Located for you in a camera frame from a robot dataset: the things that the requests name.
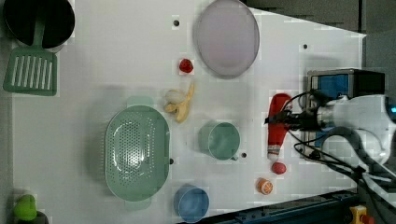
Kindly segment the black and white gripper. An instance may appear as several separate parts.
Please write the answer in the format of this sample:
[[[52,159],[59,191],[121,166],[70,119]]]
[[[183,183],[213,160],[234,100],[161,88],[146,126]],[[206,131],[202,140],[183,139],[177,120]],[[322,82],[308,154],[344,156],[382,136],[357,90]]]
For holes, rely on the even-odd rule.
[[[273,116],[267,117],[264,120],[264,123],[265,124],[281,123],[280,126],[287,131],[289,130],[317,131],[318,130],[317,113],[318,110],[315,107],[303,110],[299,114],[296,113],[289,114],[288,112],[281,111]]]

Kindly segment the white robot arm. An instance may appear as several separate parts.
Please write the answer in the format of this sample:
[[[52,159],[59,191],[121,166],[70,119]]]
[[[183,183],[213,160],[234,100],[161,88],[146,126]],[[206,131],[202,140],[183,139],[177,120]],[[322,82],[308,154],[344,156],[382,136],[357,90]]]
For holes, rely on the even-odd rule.
[[[395,120],[385,95],[317,101],[301,113],[293,113],[288,102],[275,102],[265,123],[285,131],[323,131],[324,140],[338,136],[332,145],[337,153],[326,155],[331,164],[346,164],[344,152],[349,150],[371,172],[395,176],[390,165],[395,156]]]

